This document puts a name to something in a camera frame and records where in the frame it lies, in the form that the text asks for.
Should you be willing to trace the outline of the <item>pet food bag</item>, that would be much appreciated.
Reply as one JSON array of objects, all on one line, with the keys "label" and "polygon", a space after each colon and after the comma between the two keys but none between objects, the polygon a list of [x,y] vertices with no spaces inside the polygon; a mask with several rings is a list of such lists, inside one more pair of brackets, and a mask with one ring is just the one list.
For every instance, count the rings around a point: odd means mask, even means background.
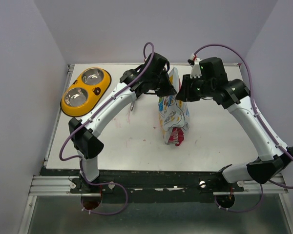
[{"label": "pet food bag", "polygon": [[176,95],[159,98],[159,123],[164,143],[180,146],[189,130],[187,103],[176,99]]}]

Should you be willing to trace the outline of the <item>metal food scoop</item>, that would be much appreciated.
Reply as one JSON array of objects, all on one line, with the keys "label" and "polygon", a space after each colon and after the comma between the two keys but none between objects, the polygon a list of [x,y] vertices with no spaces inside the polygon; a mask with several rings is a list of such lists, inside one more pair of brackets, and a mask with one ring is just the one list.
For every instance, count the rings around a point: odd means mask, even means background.
[{"label": "metal food scoop", "polygon": [[134,100],[133,102],[131,102],[130,104],[130,111],[132,112],[134,107],[135,107],[135,103],[136,103],[136,100]]}]

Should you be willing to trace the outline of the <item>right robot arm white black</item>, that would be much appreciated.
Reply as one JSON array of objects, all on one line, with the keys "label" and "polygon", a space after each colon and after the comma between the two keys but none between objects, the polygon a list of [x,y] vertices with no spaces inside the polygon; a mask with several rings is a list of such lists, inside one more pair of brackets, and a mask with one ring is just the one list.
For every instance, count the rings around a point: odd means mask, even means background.
[{"label": "right robot arm white black", "polygon": [[254,180],[265,184],[285,169],[293,158],[293,146],[289,147],[261,115],[251,102],[250,90],[240,79],[228,80],[223,62],[218,57],[200,60],[193,56],[188,60],[191,73],[183,75],[182,85],[176,99],[194,102],[212,98],[227,110],[241,125],[253,143],[256,160],[228,165],[215,178],[215,186],[226,191],[238,181]]}]

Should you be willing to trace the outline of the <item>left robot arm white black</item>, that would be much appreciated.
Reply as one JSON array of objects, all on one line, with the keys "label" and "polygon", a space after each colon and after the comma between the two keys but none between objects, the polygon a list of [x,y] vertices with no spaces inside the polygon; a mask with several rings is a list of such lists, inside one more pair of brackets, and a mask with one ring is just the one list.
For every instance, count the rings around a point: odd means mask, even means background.
[{"label": "left robot arm white black", "polygon": [[97,156],[104,144],[99,136],[106,125],[126,106],[149,91],[158,97],[176,94],[169,81],[169,61],[162,55],[150,54],[144,64],[123,73],[112,92],[90,113],[69,123],[70,139],[81,163],[82,187],[89,193],[98,189],[100,172]]}]

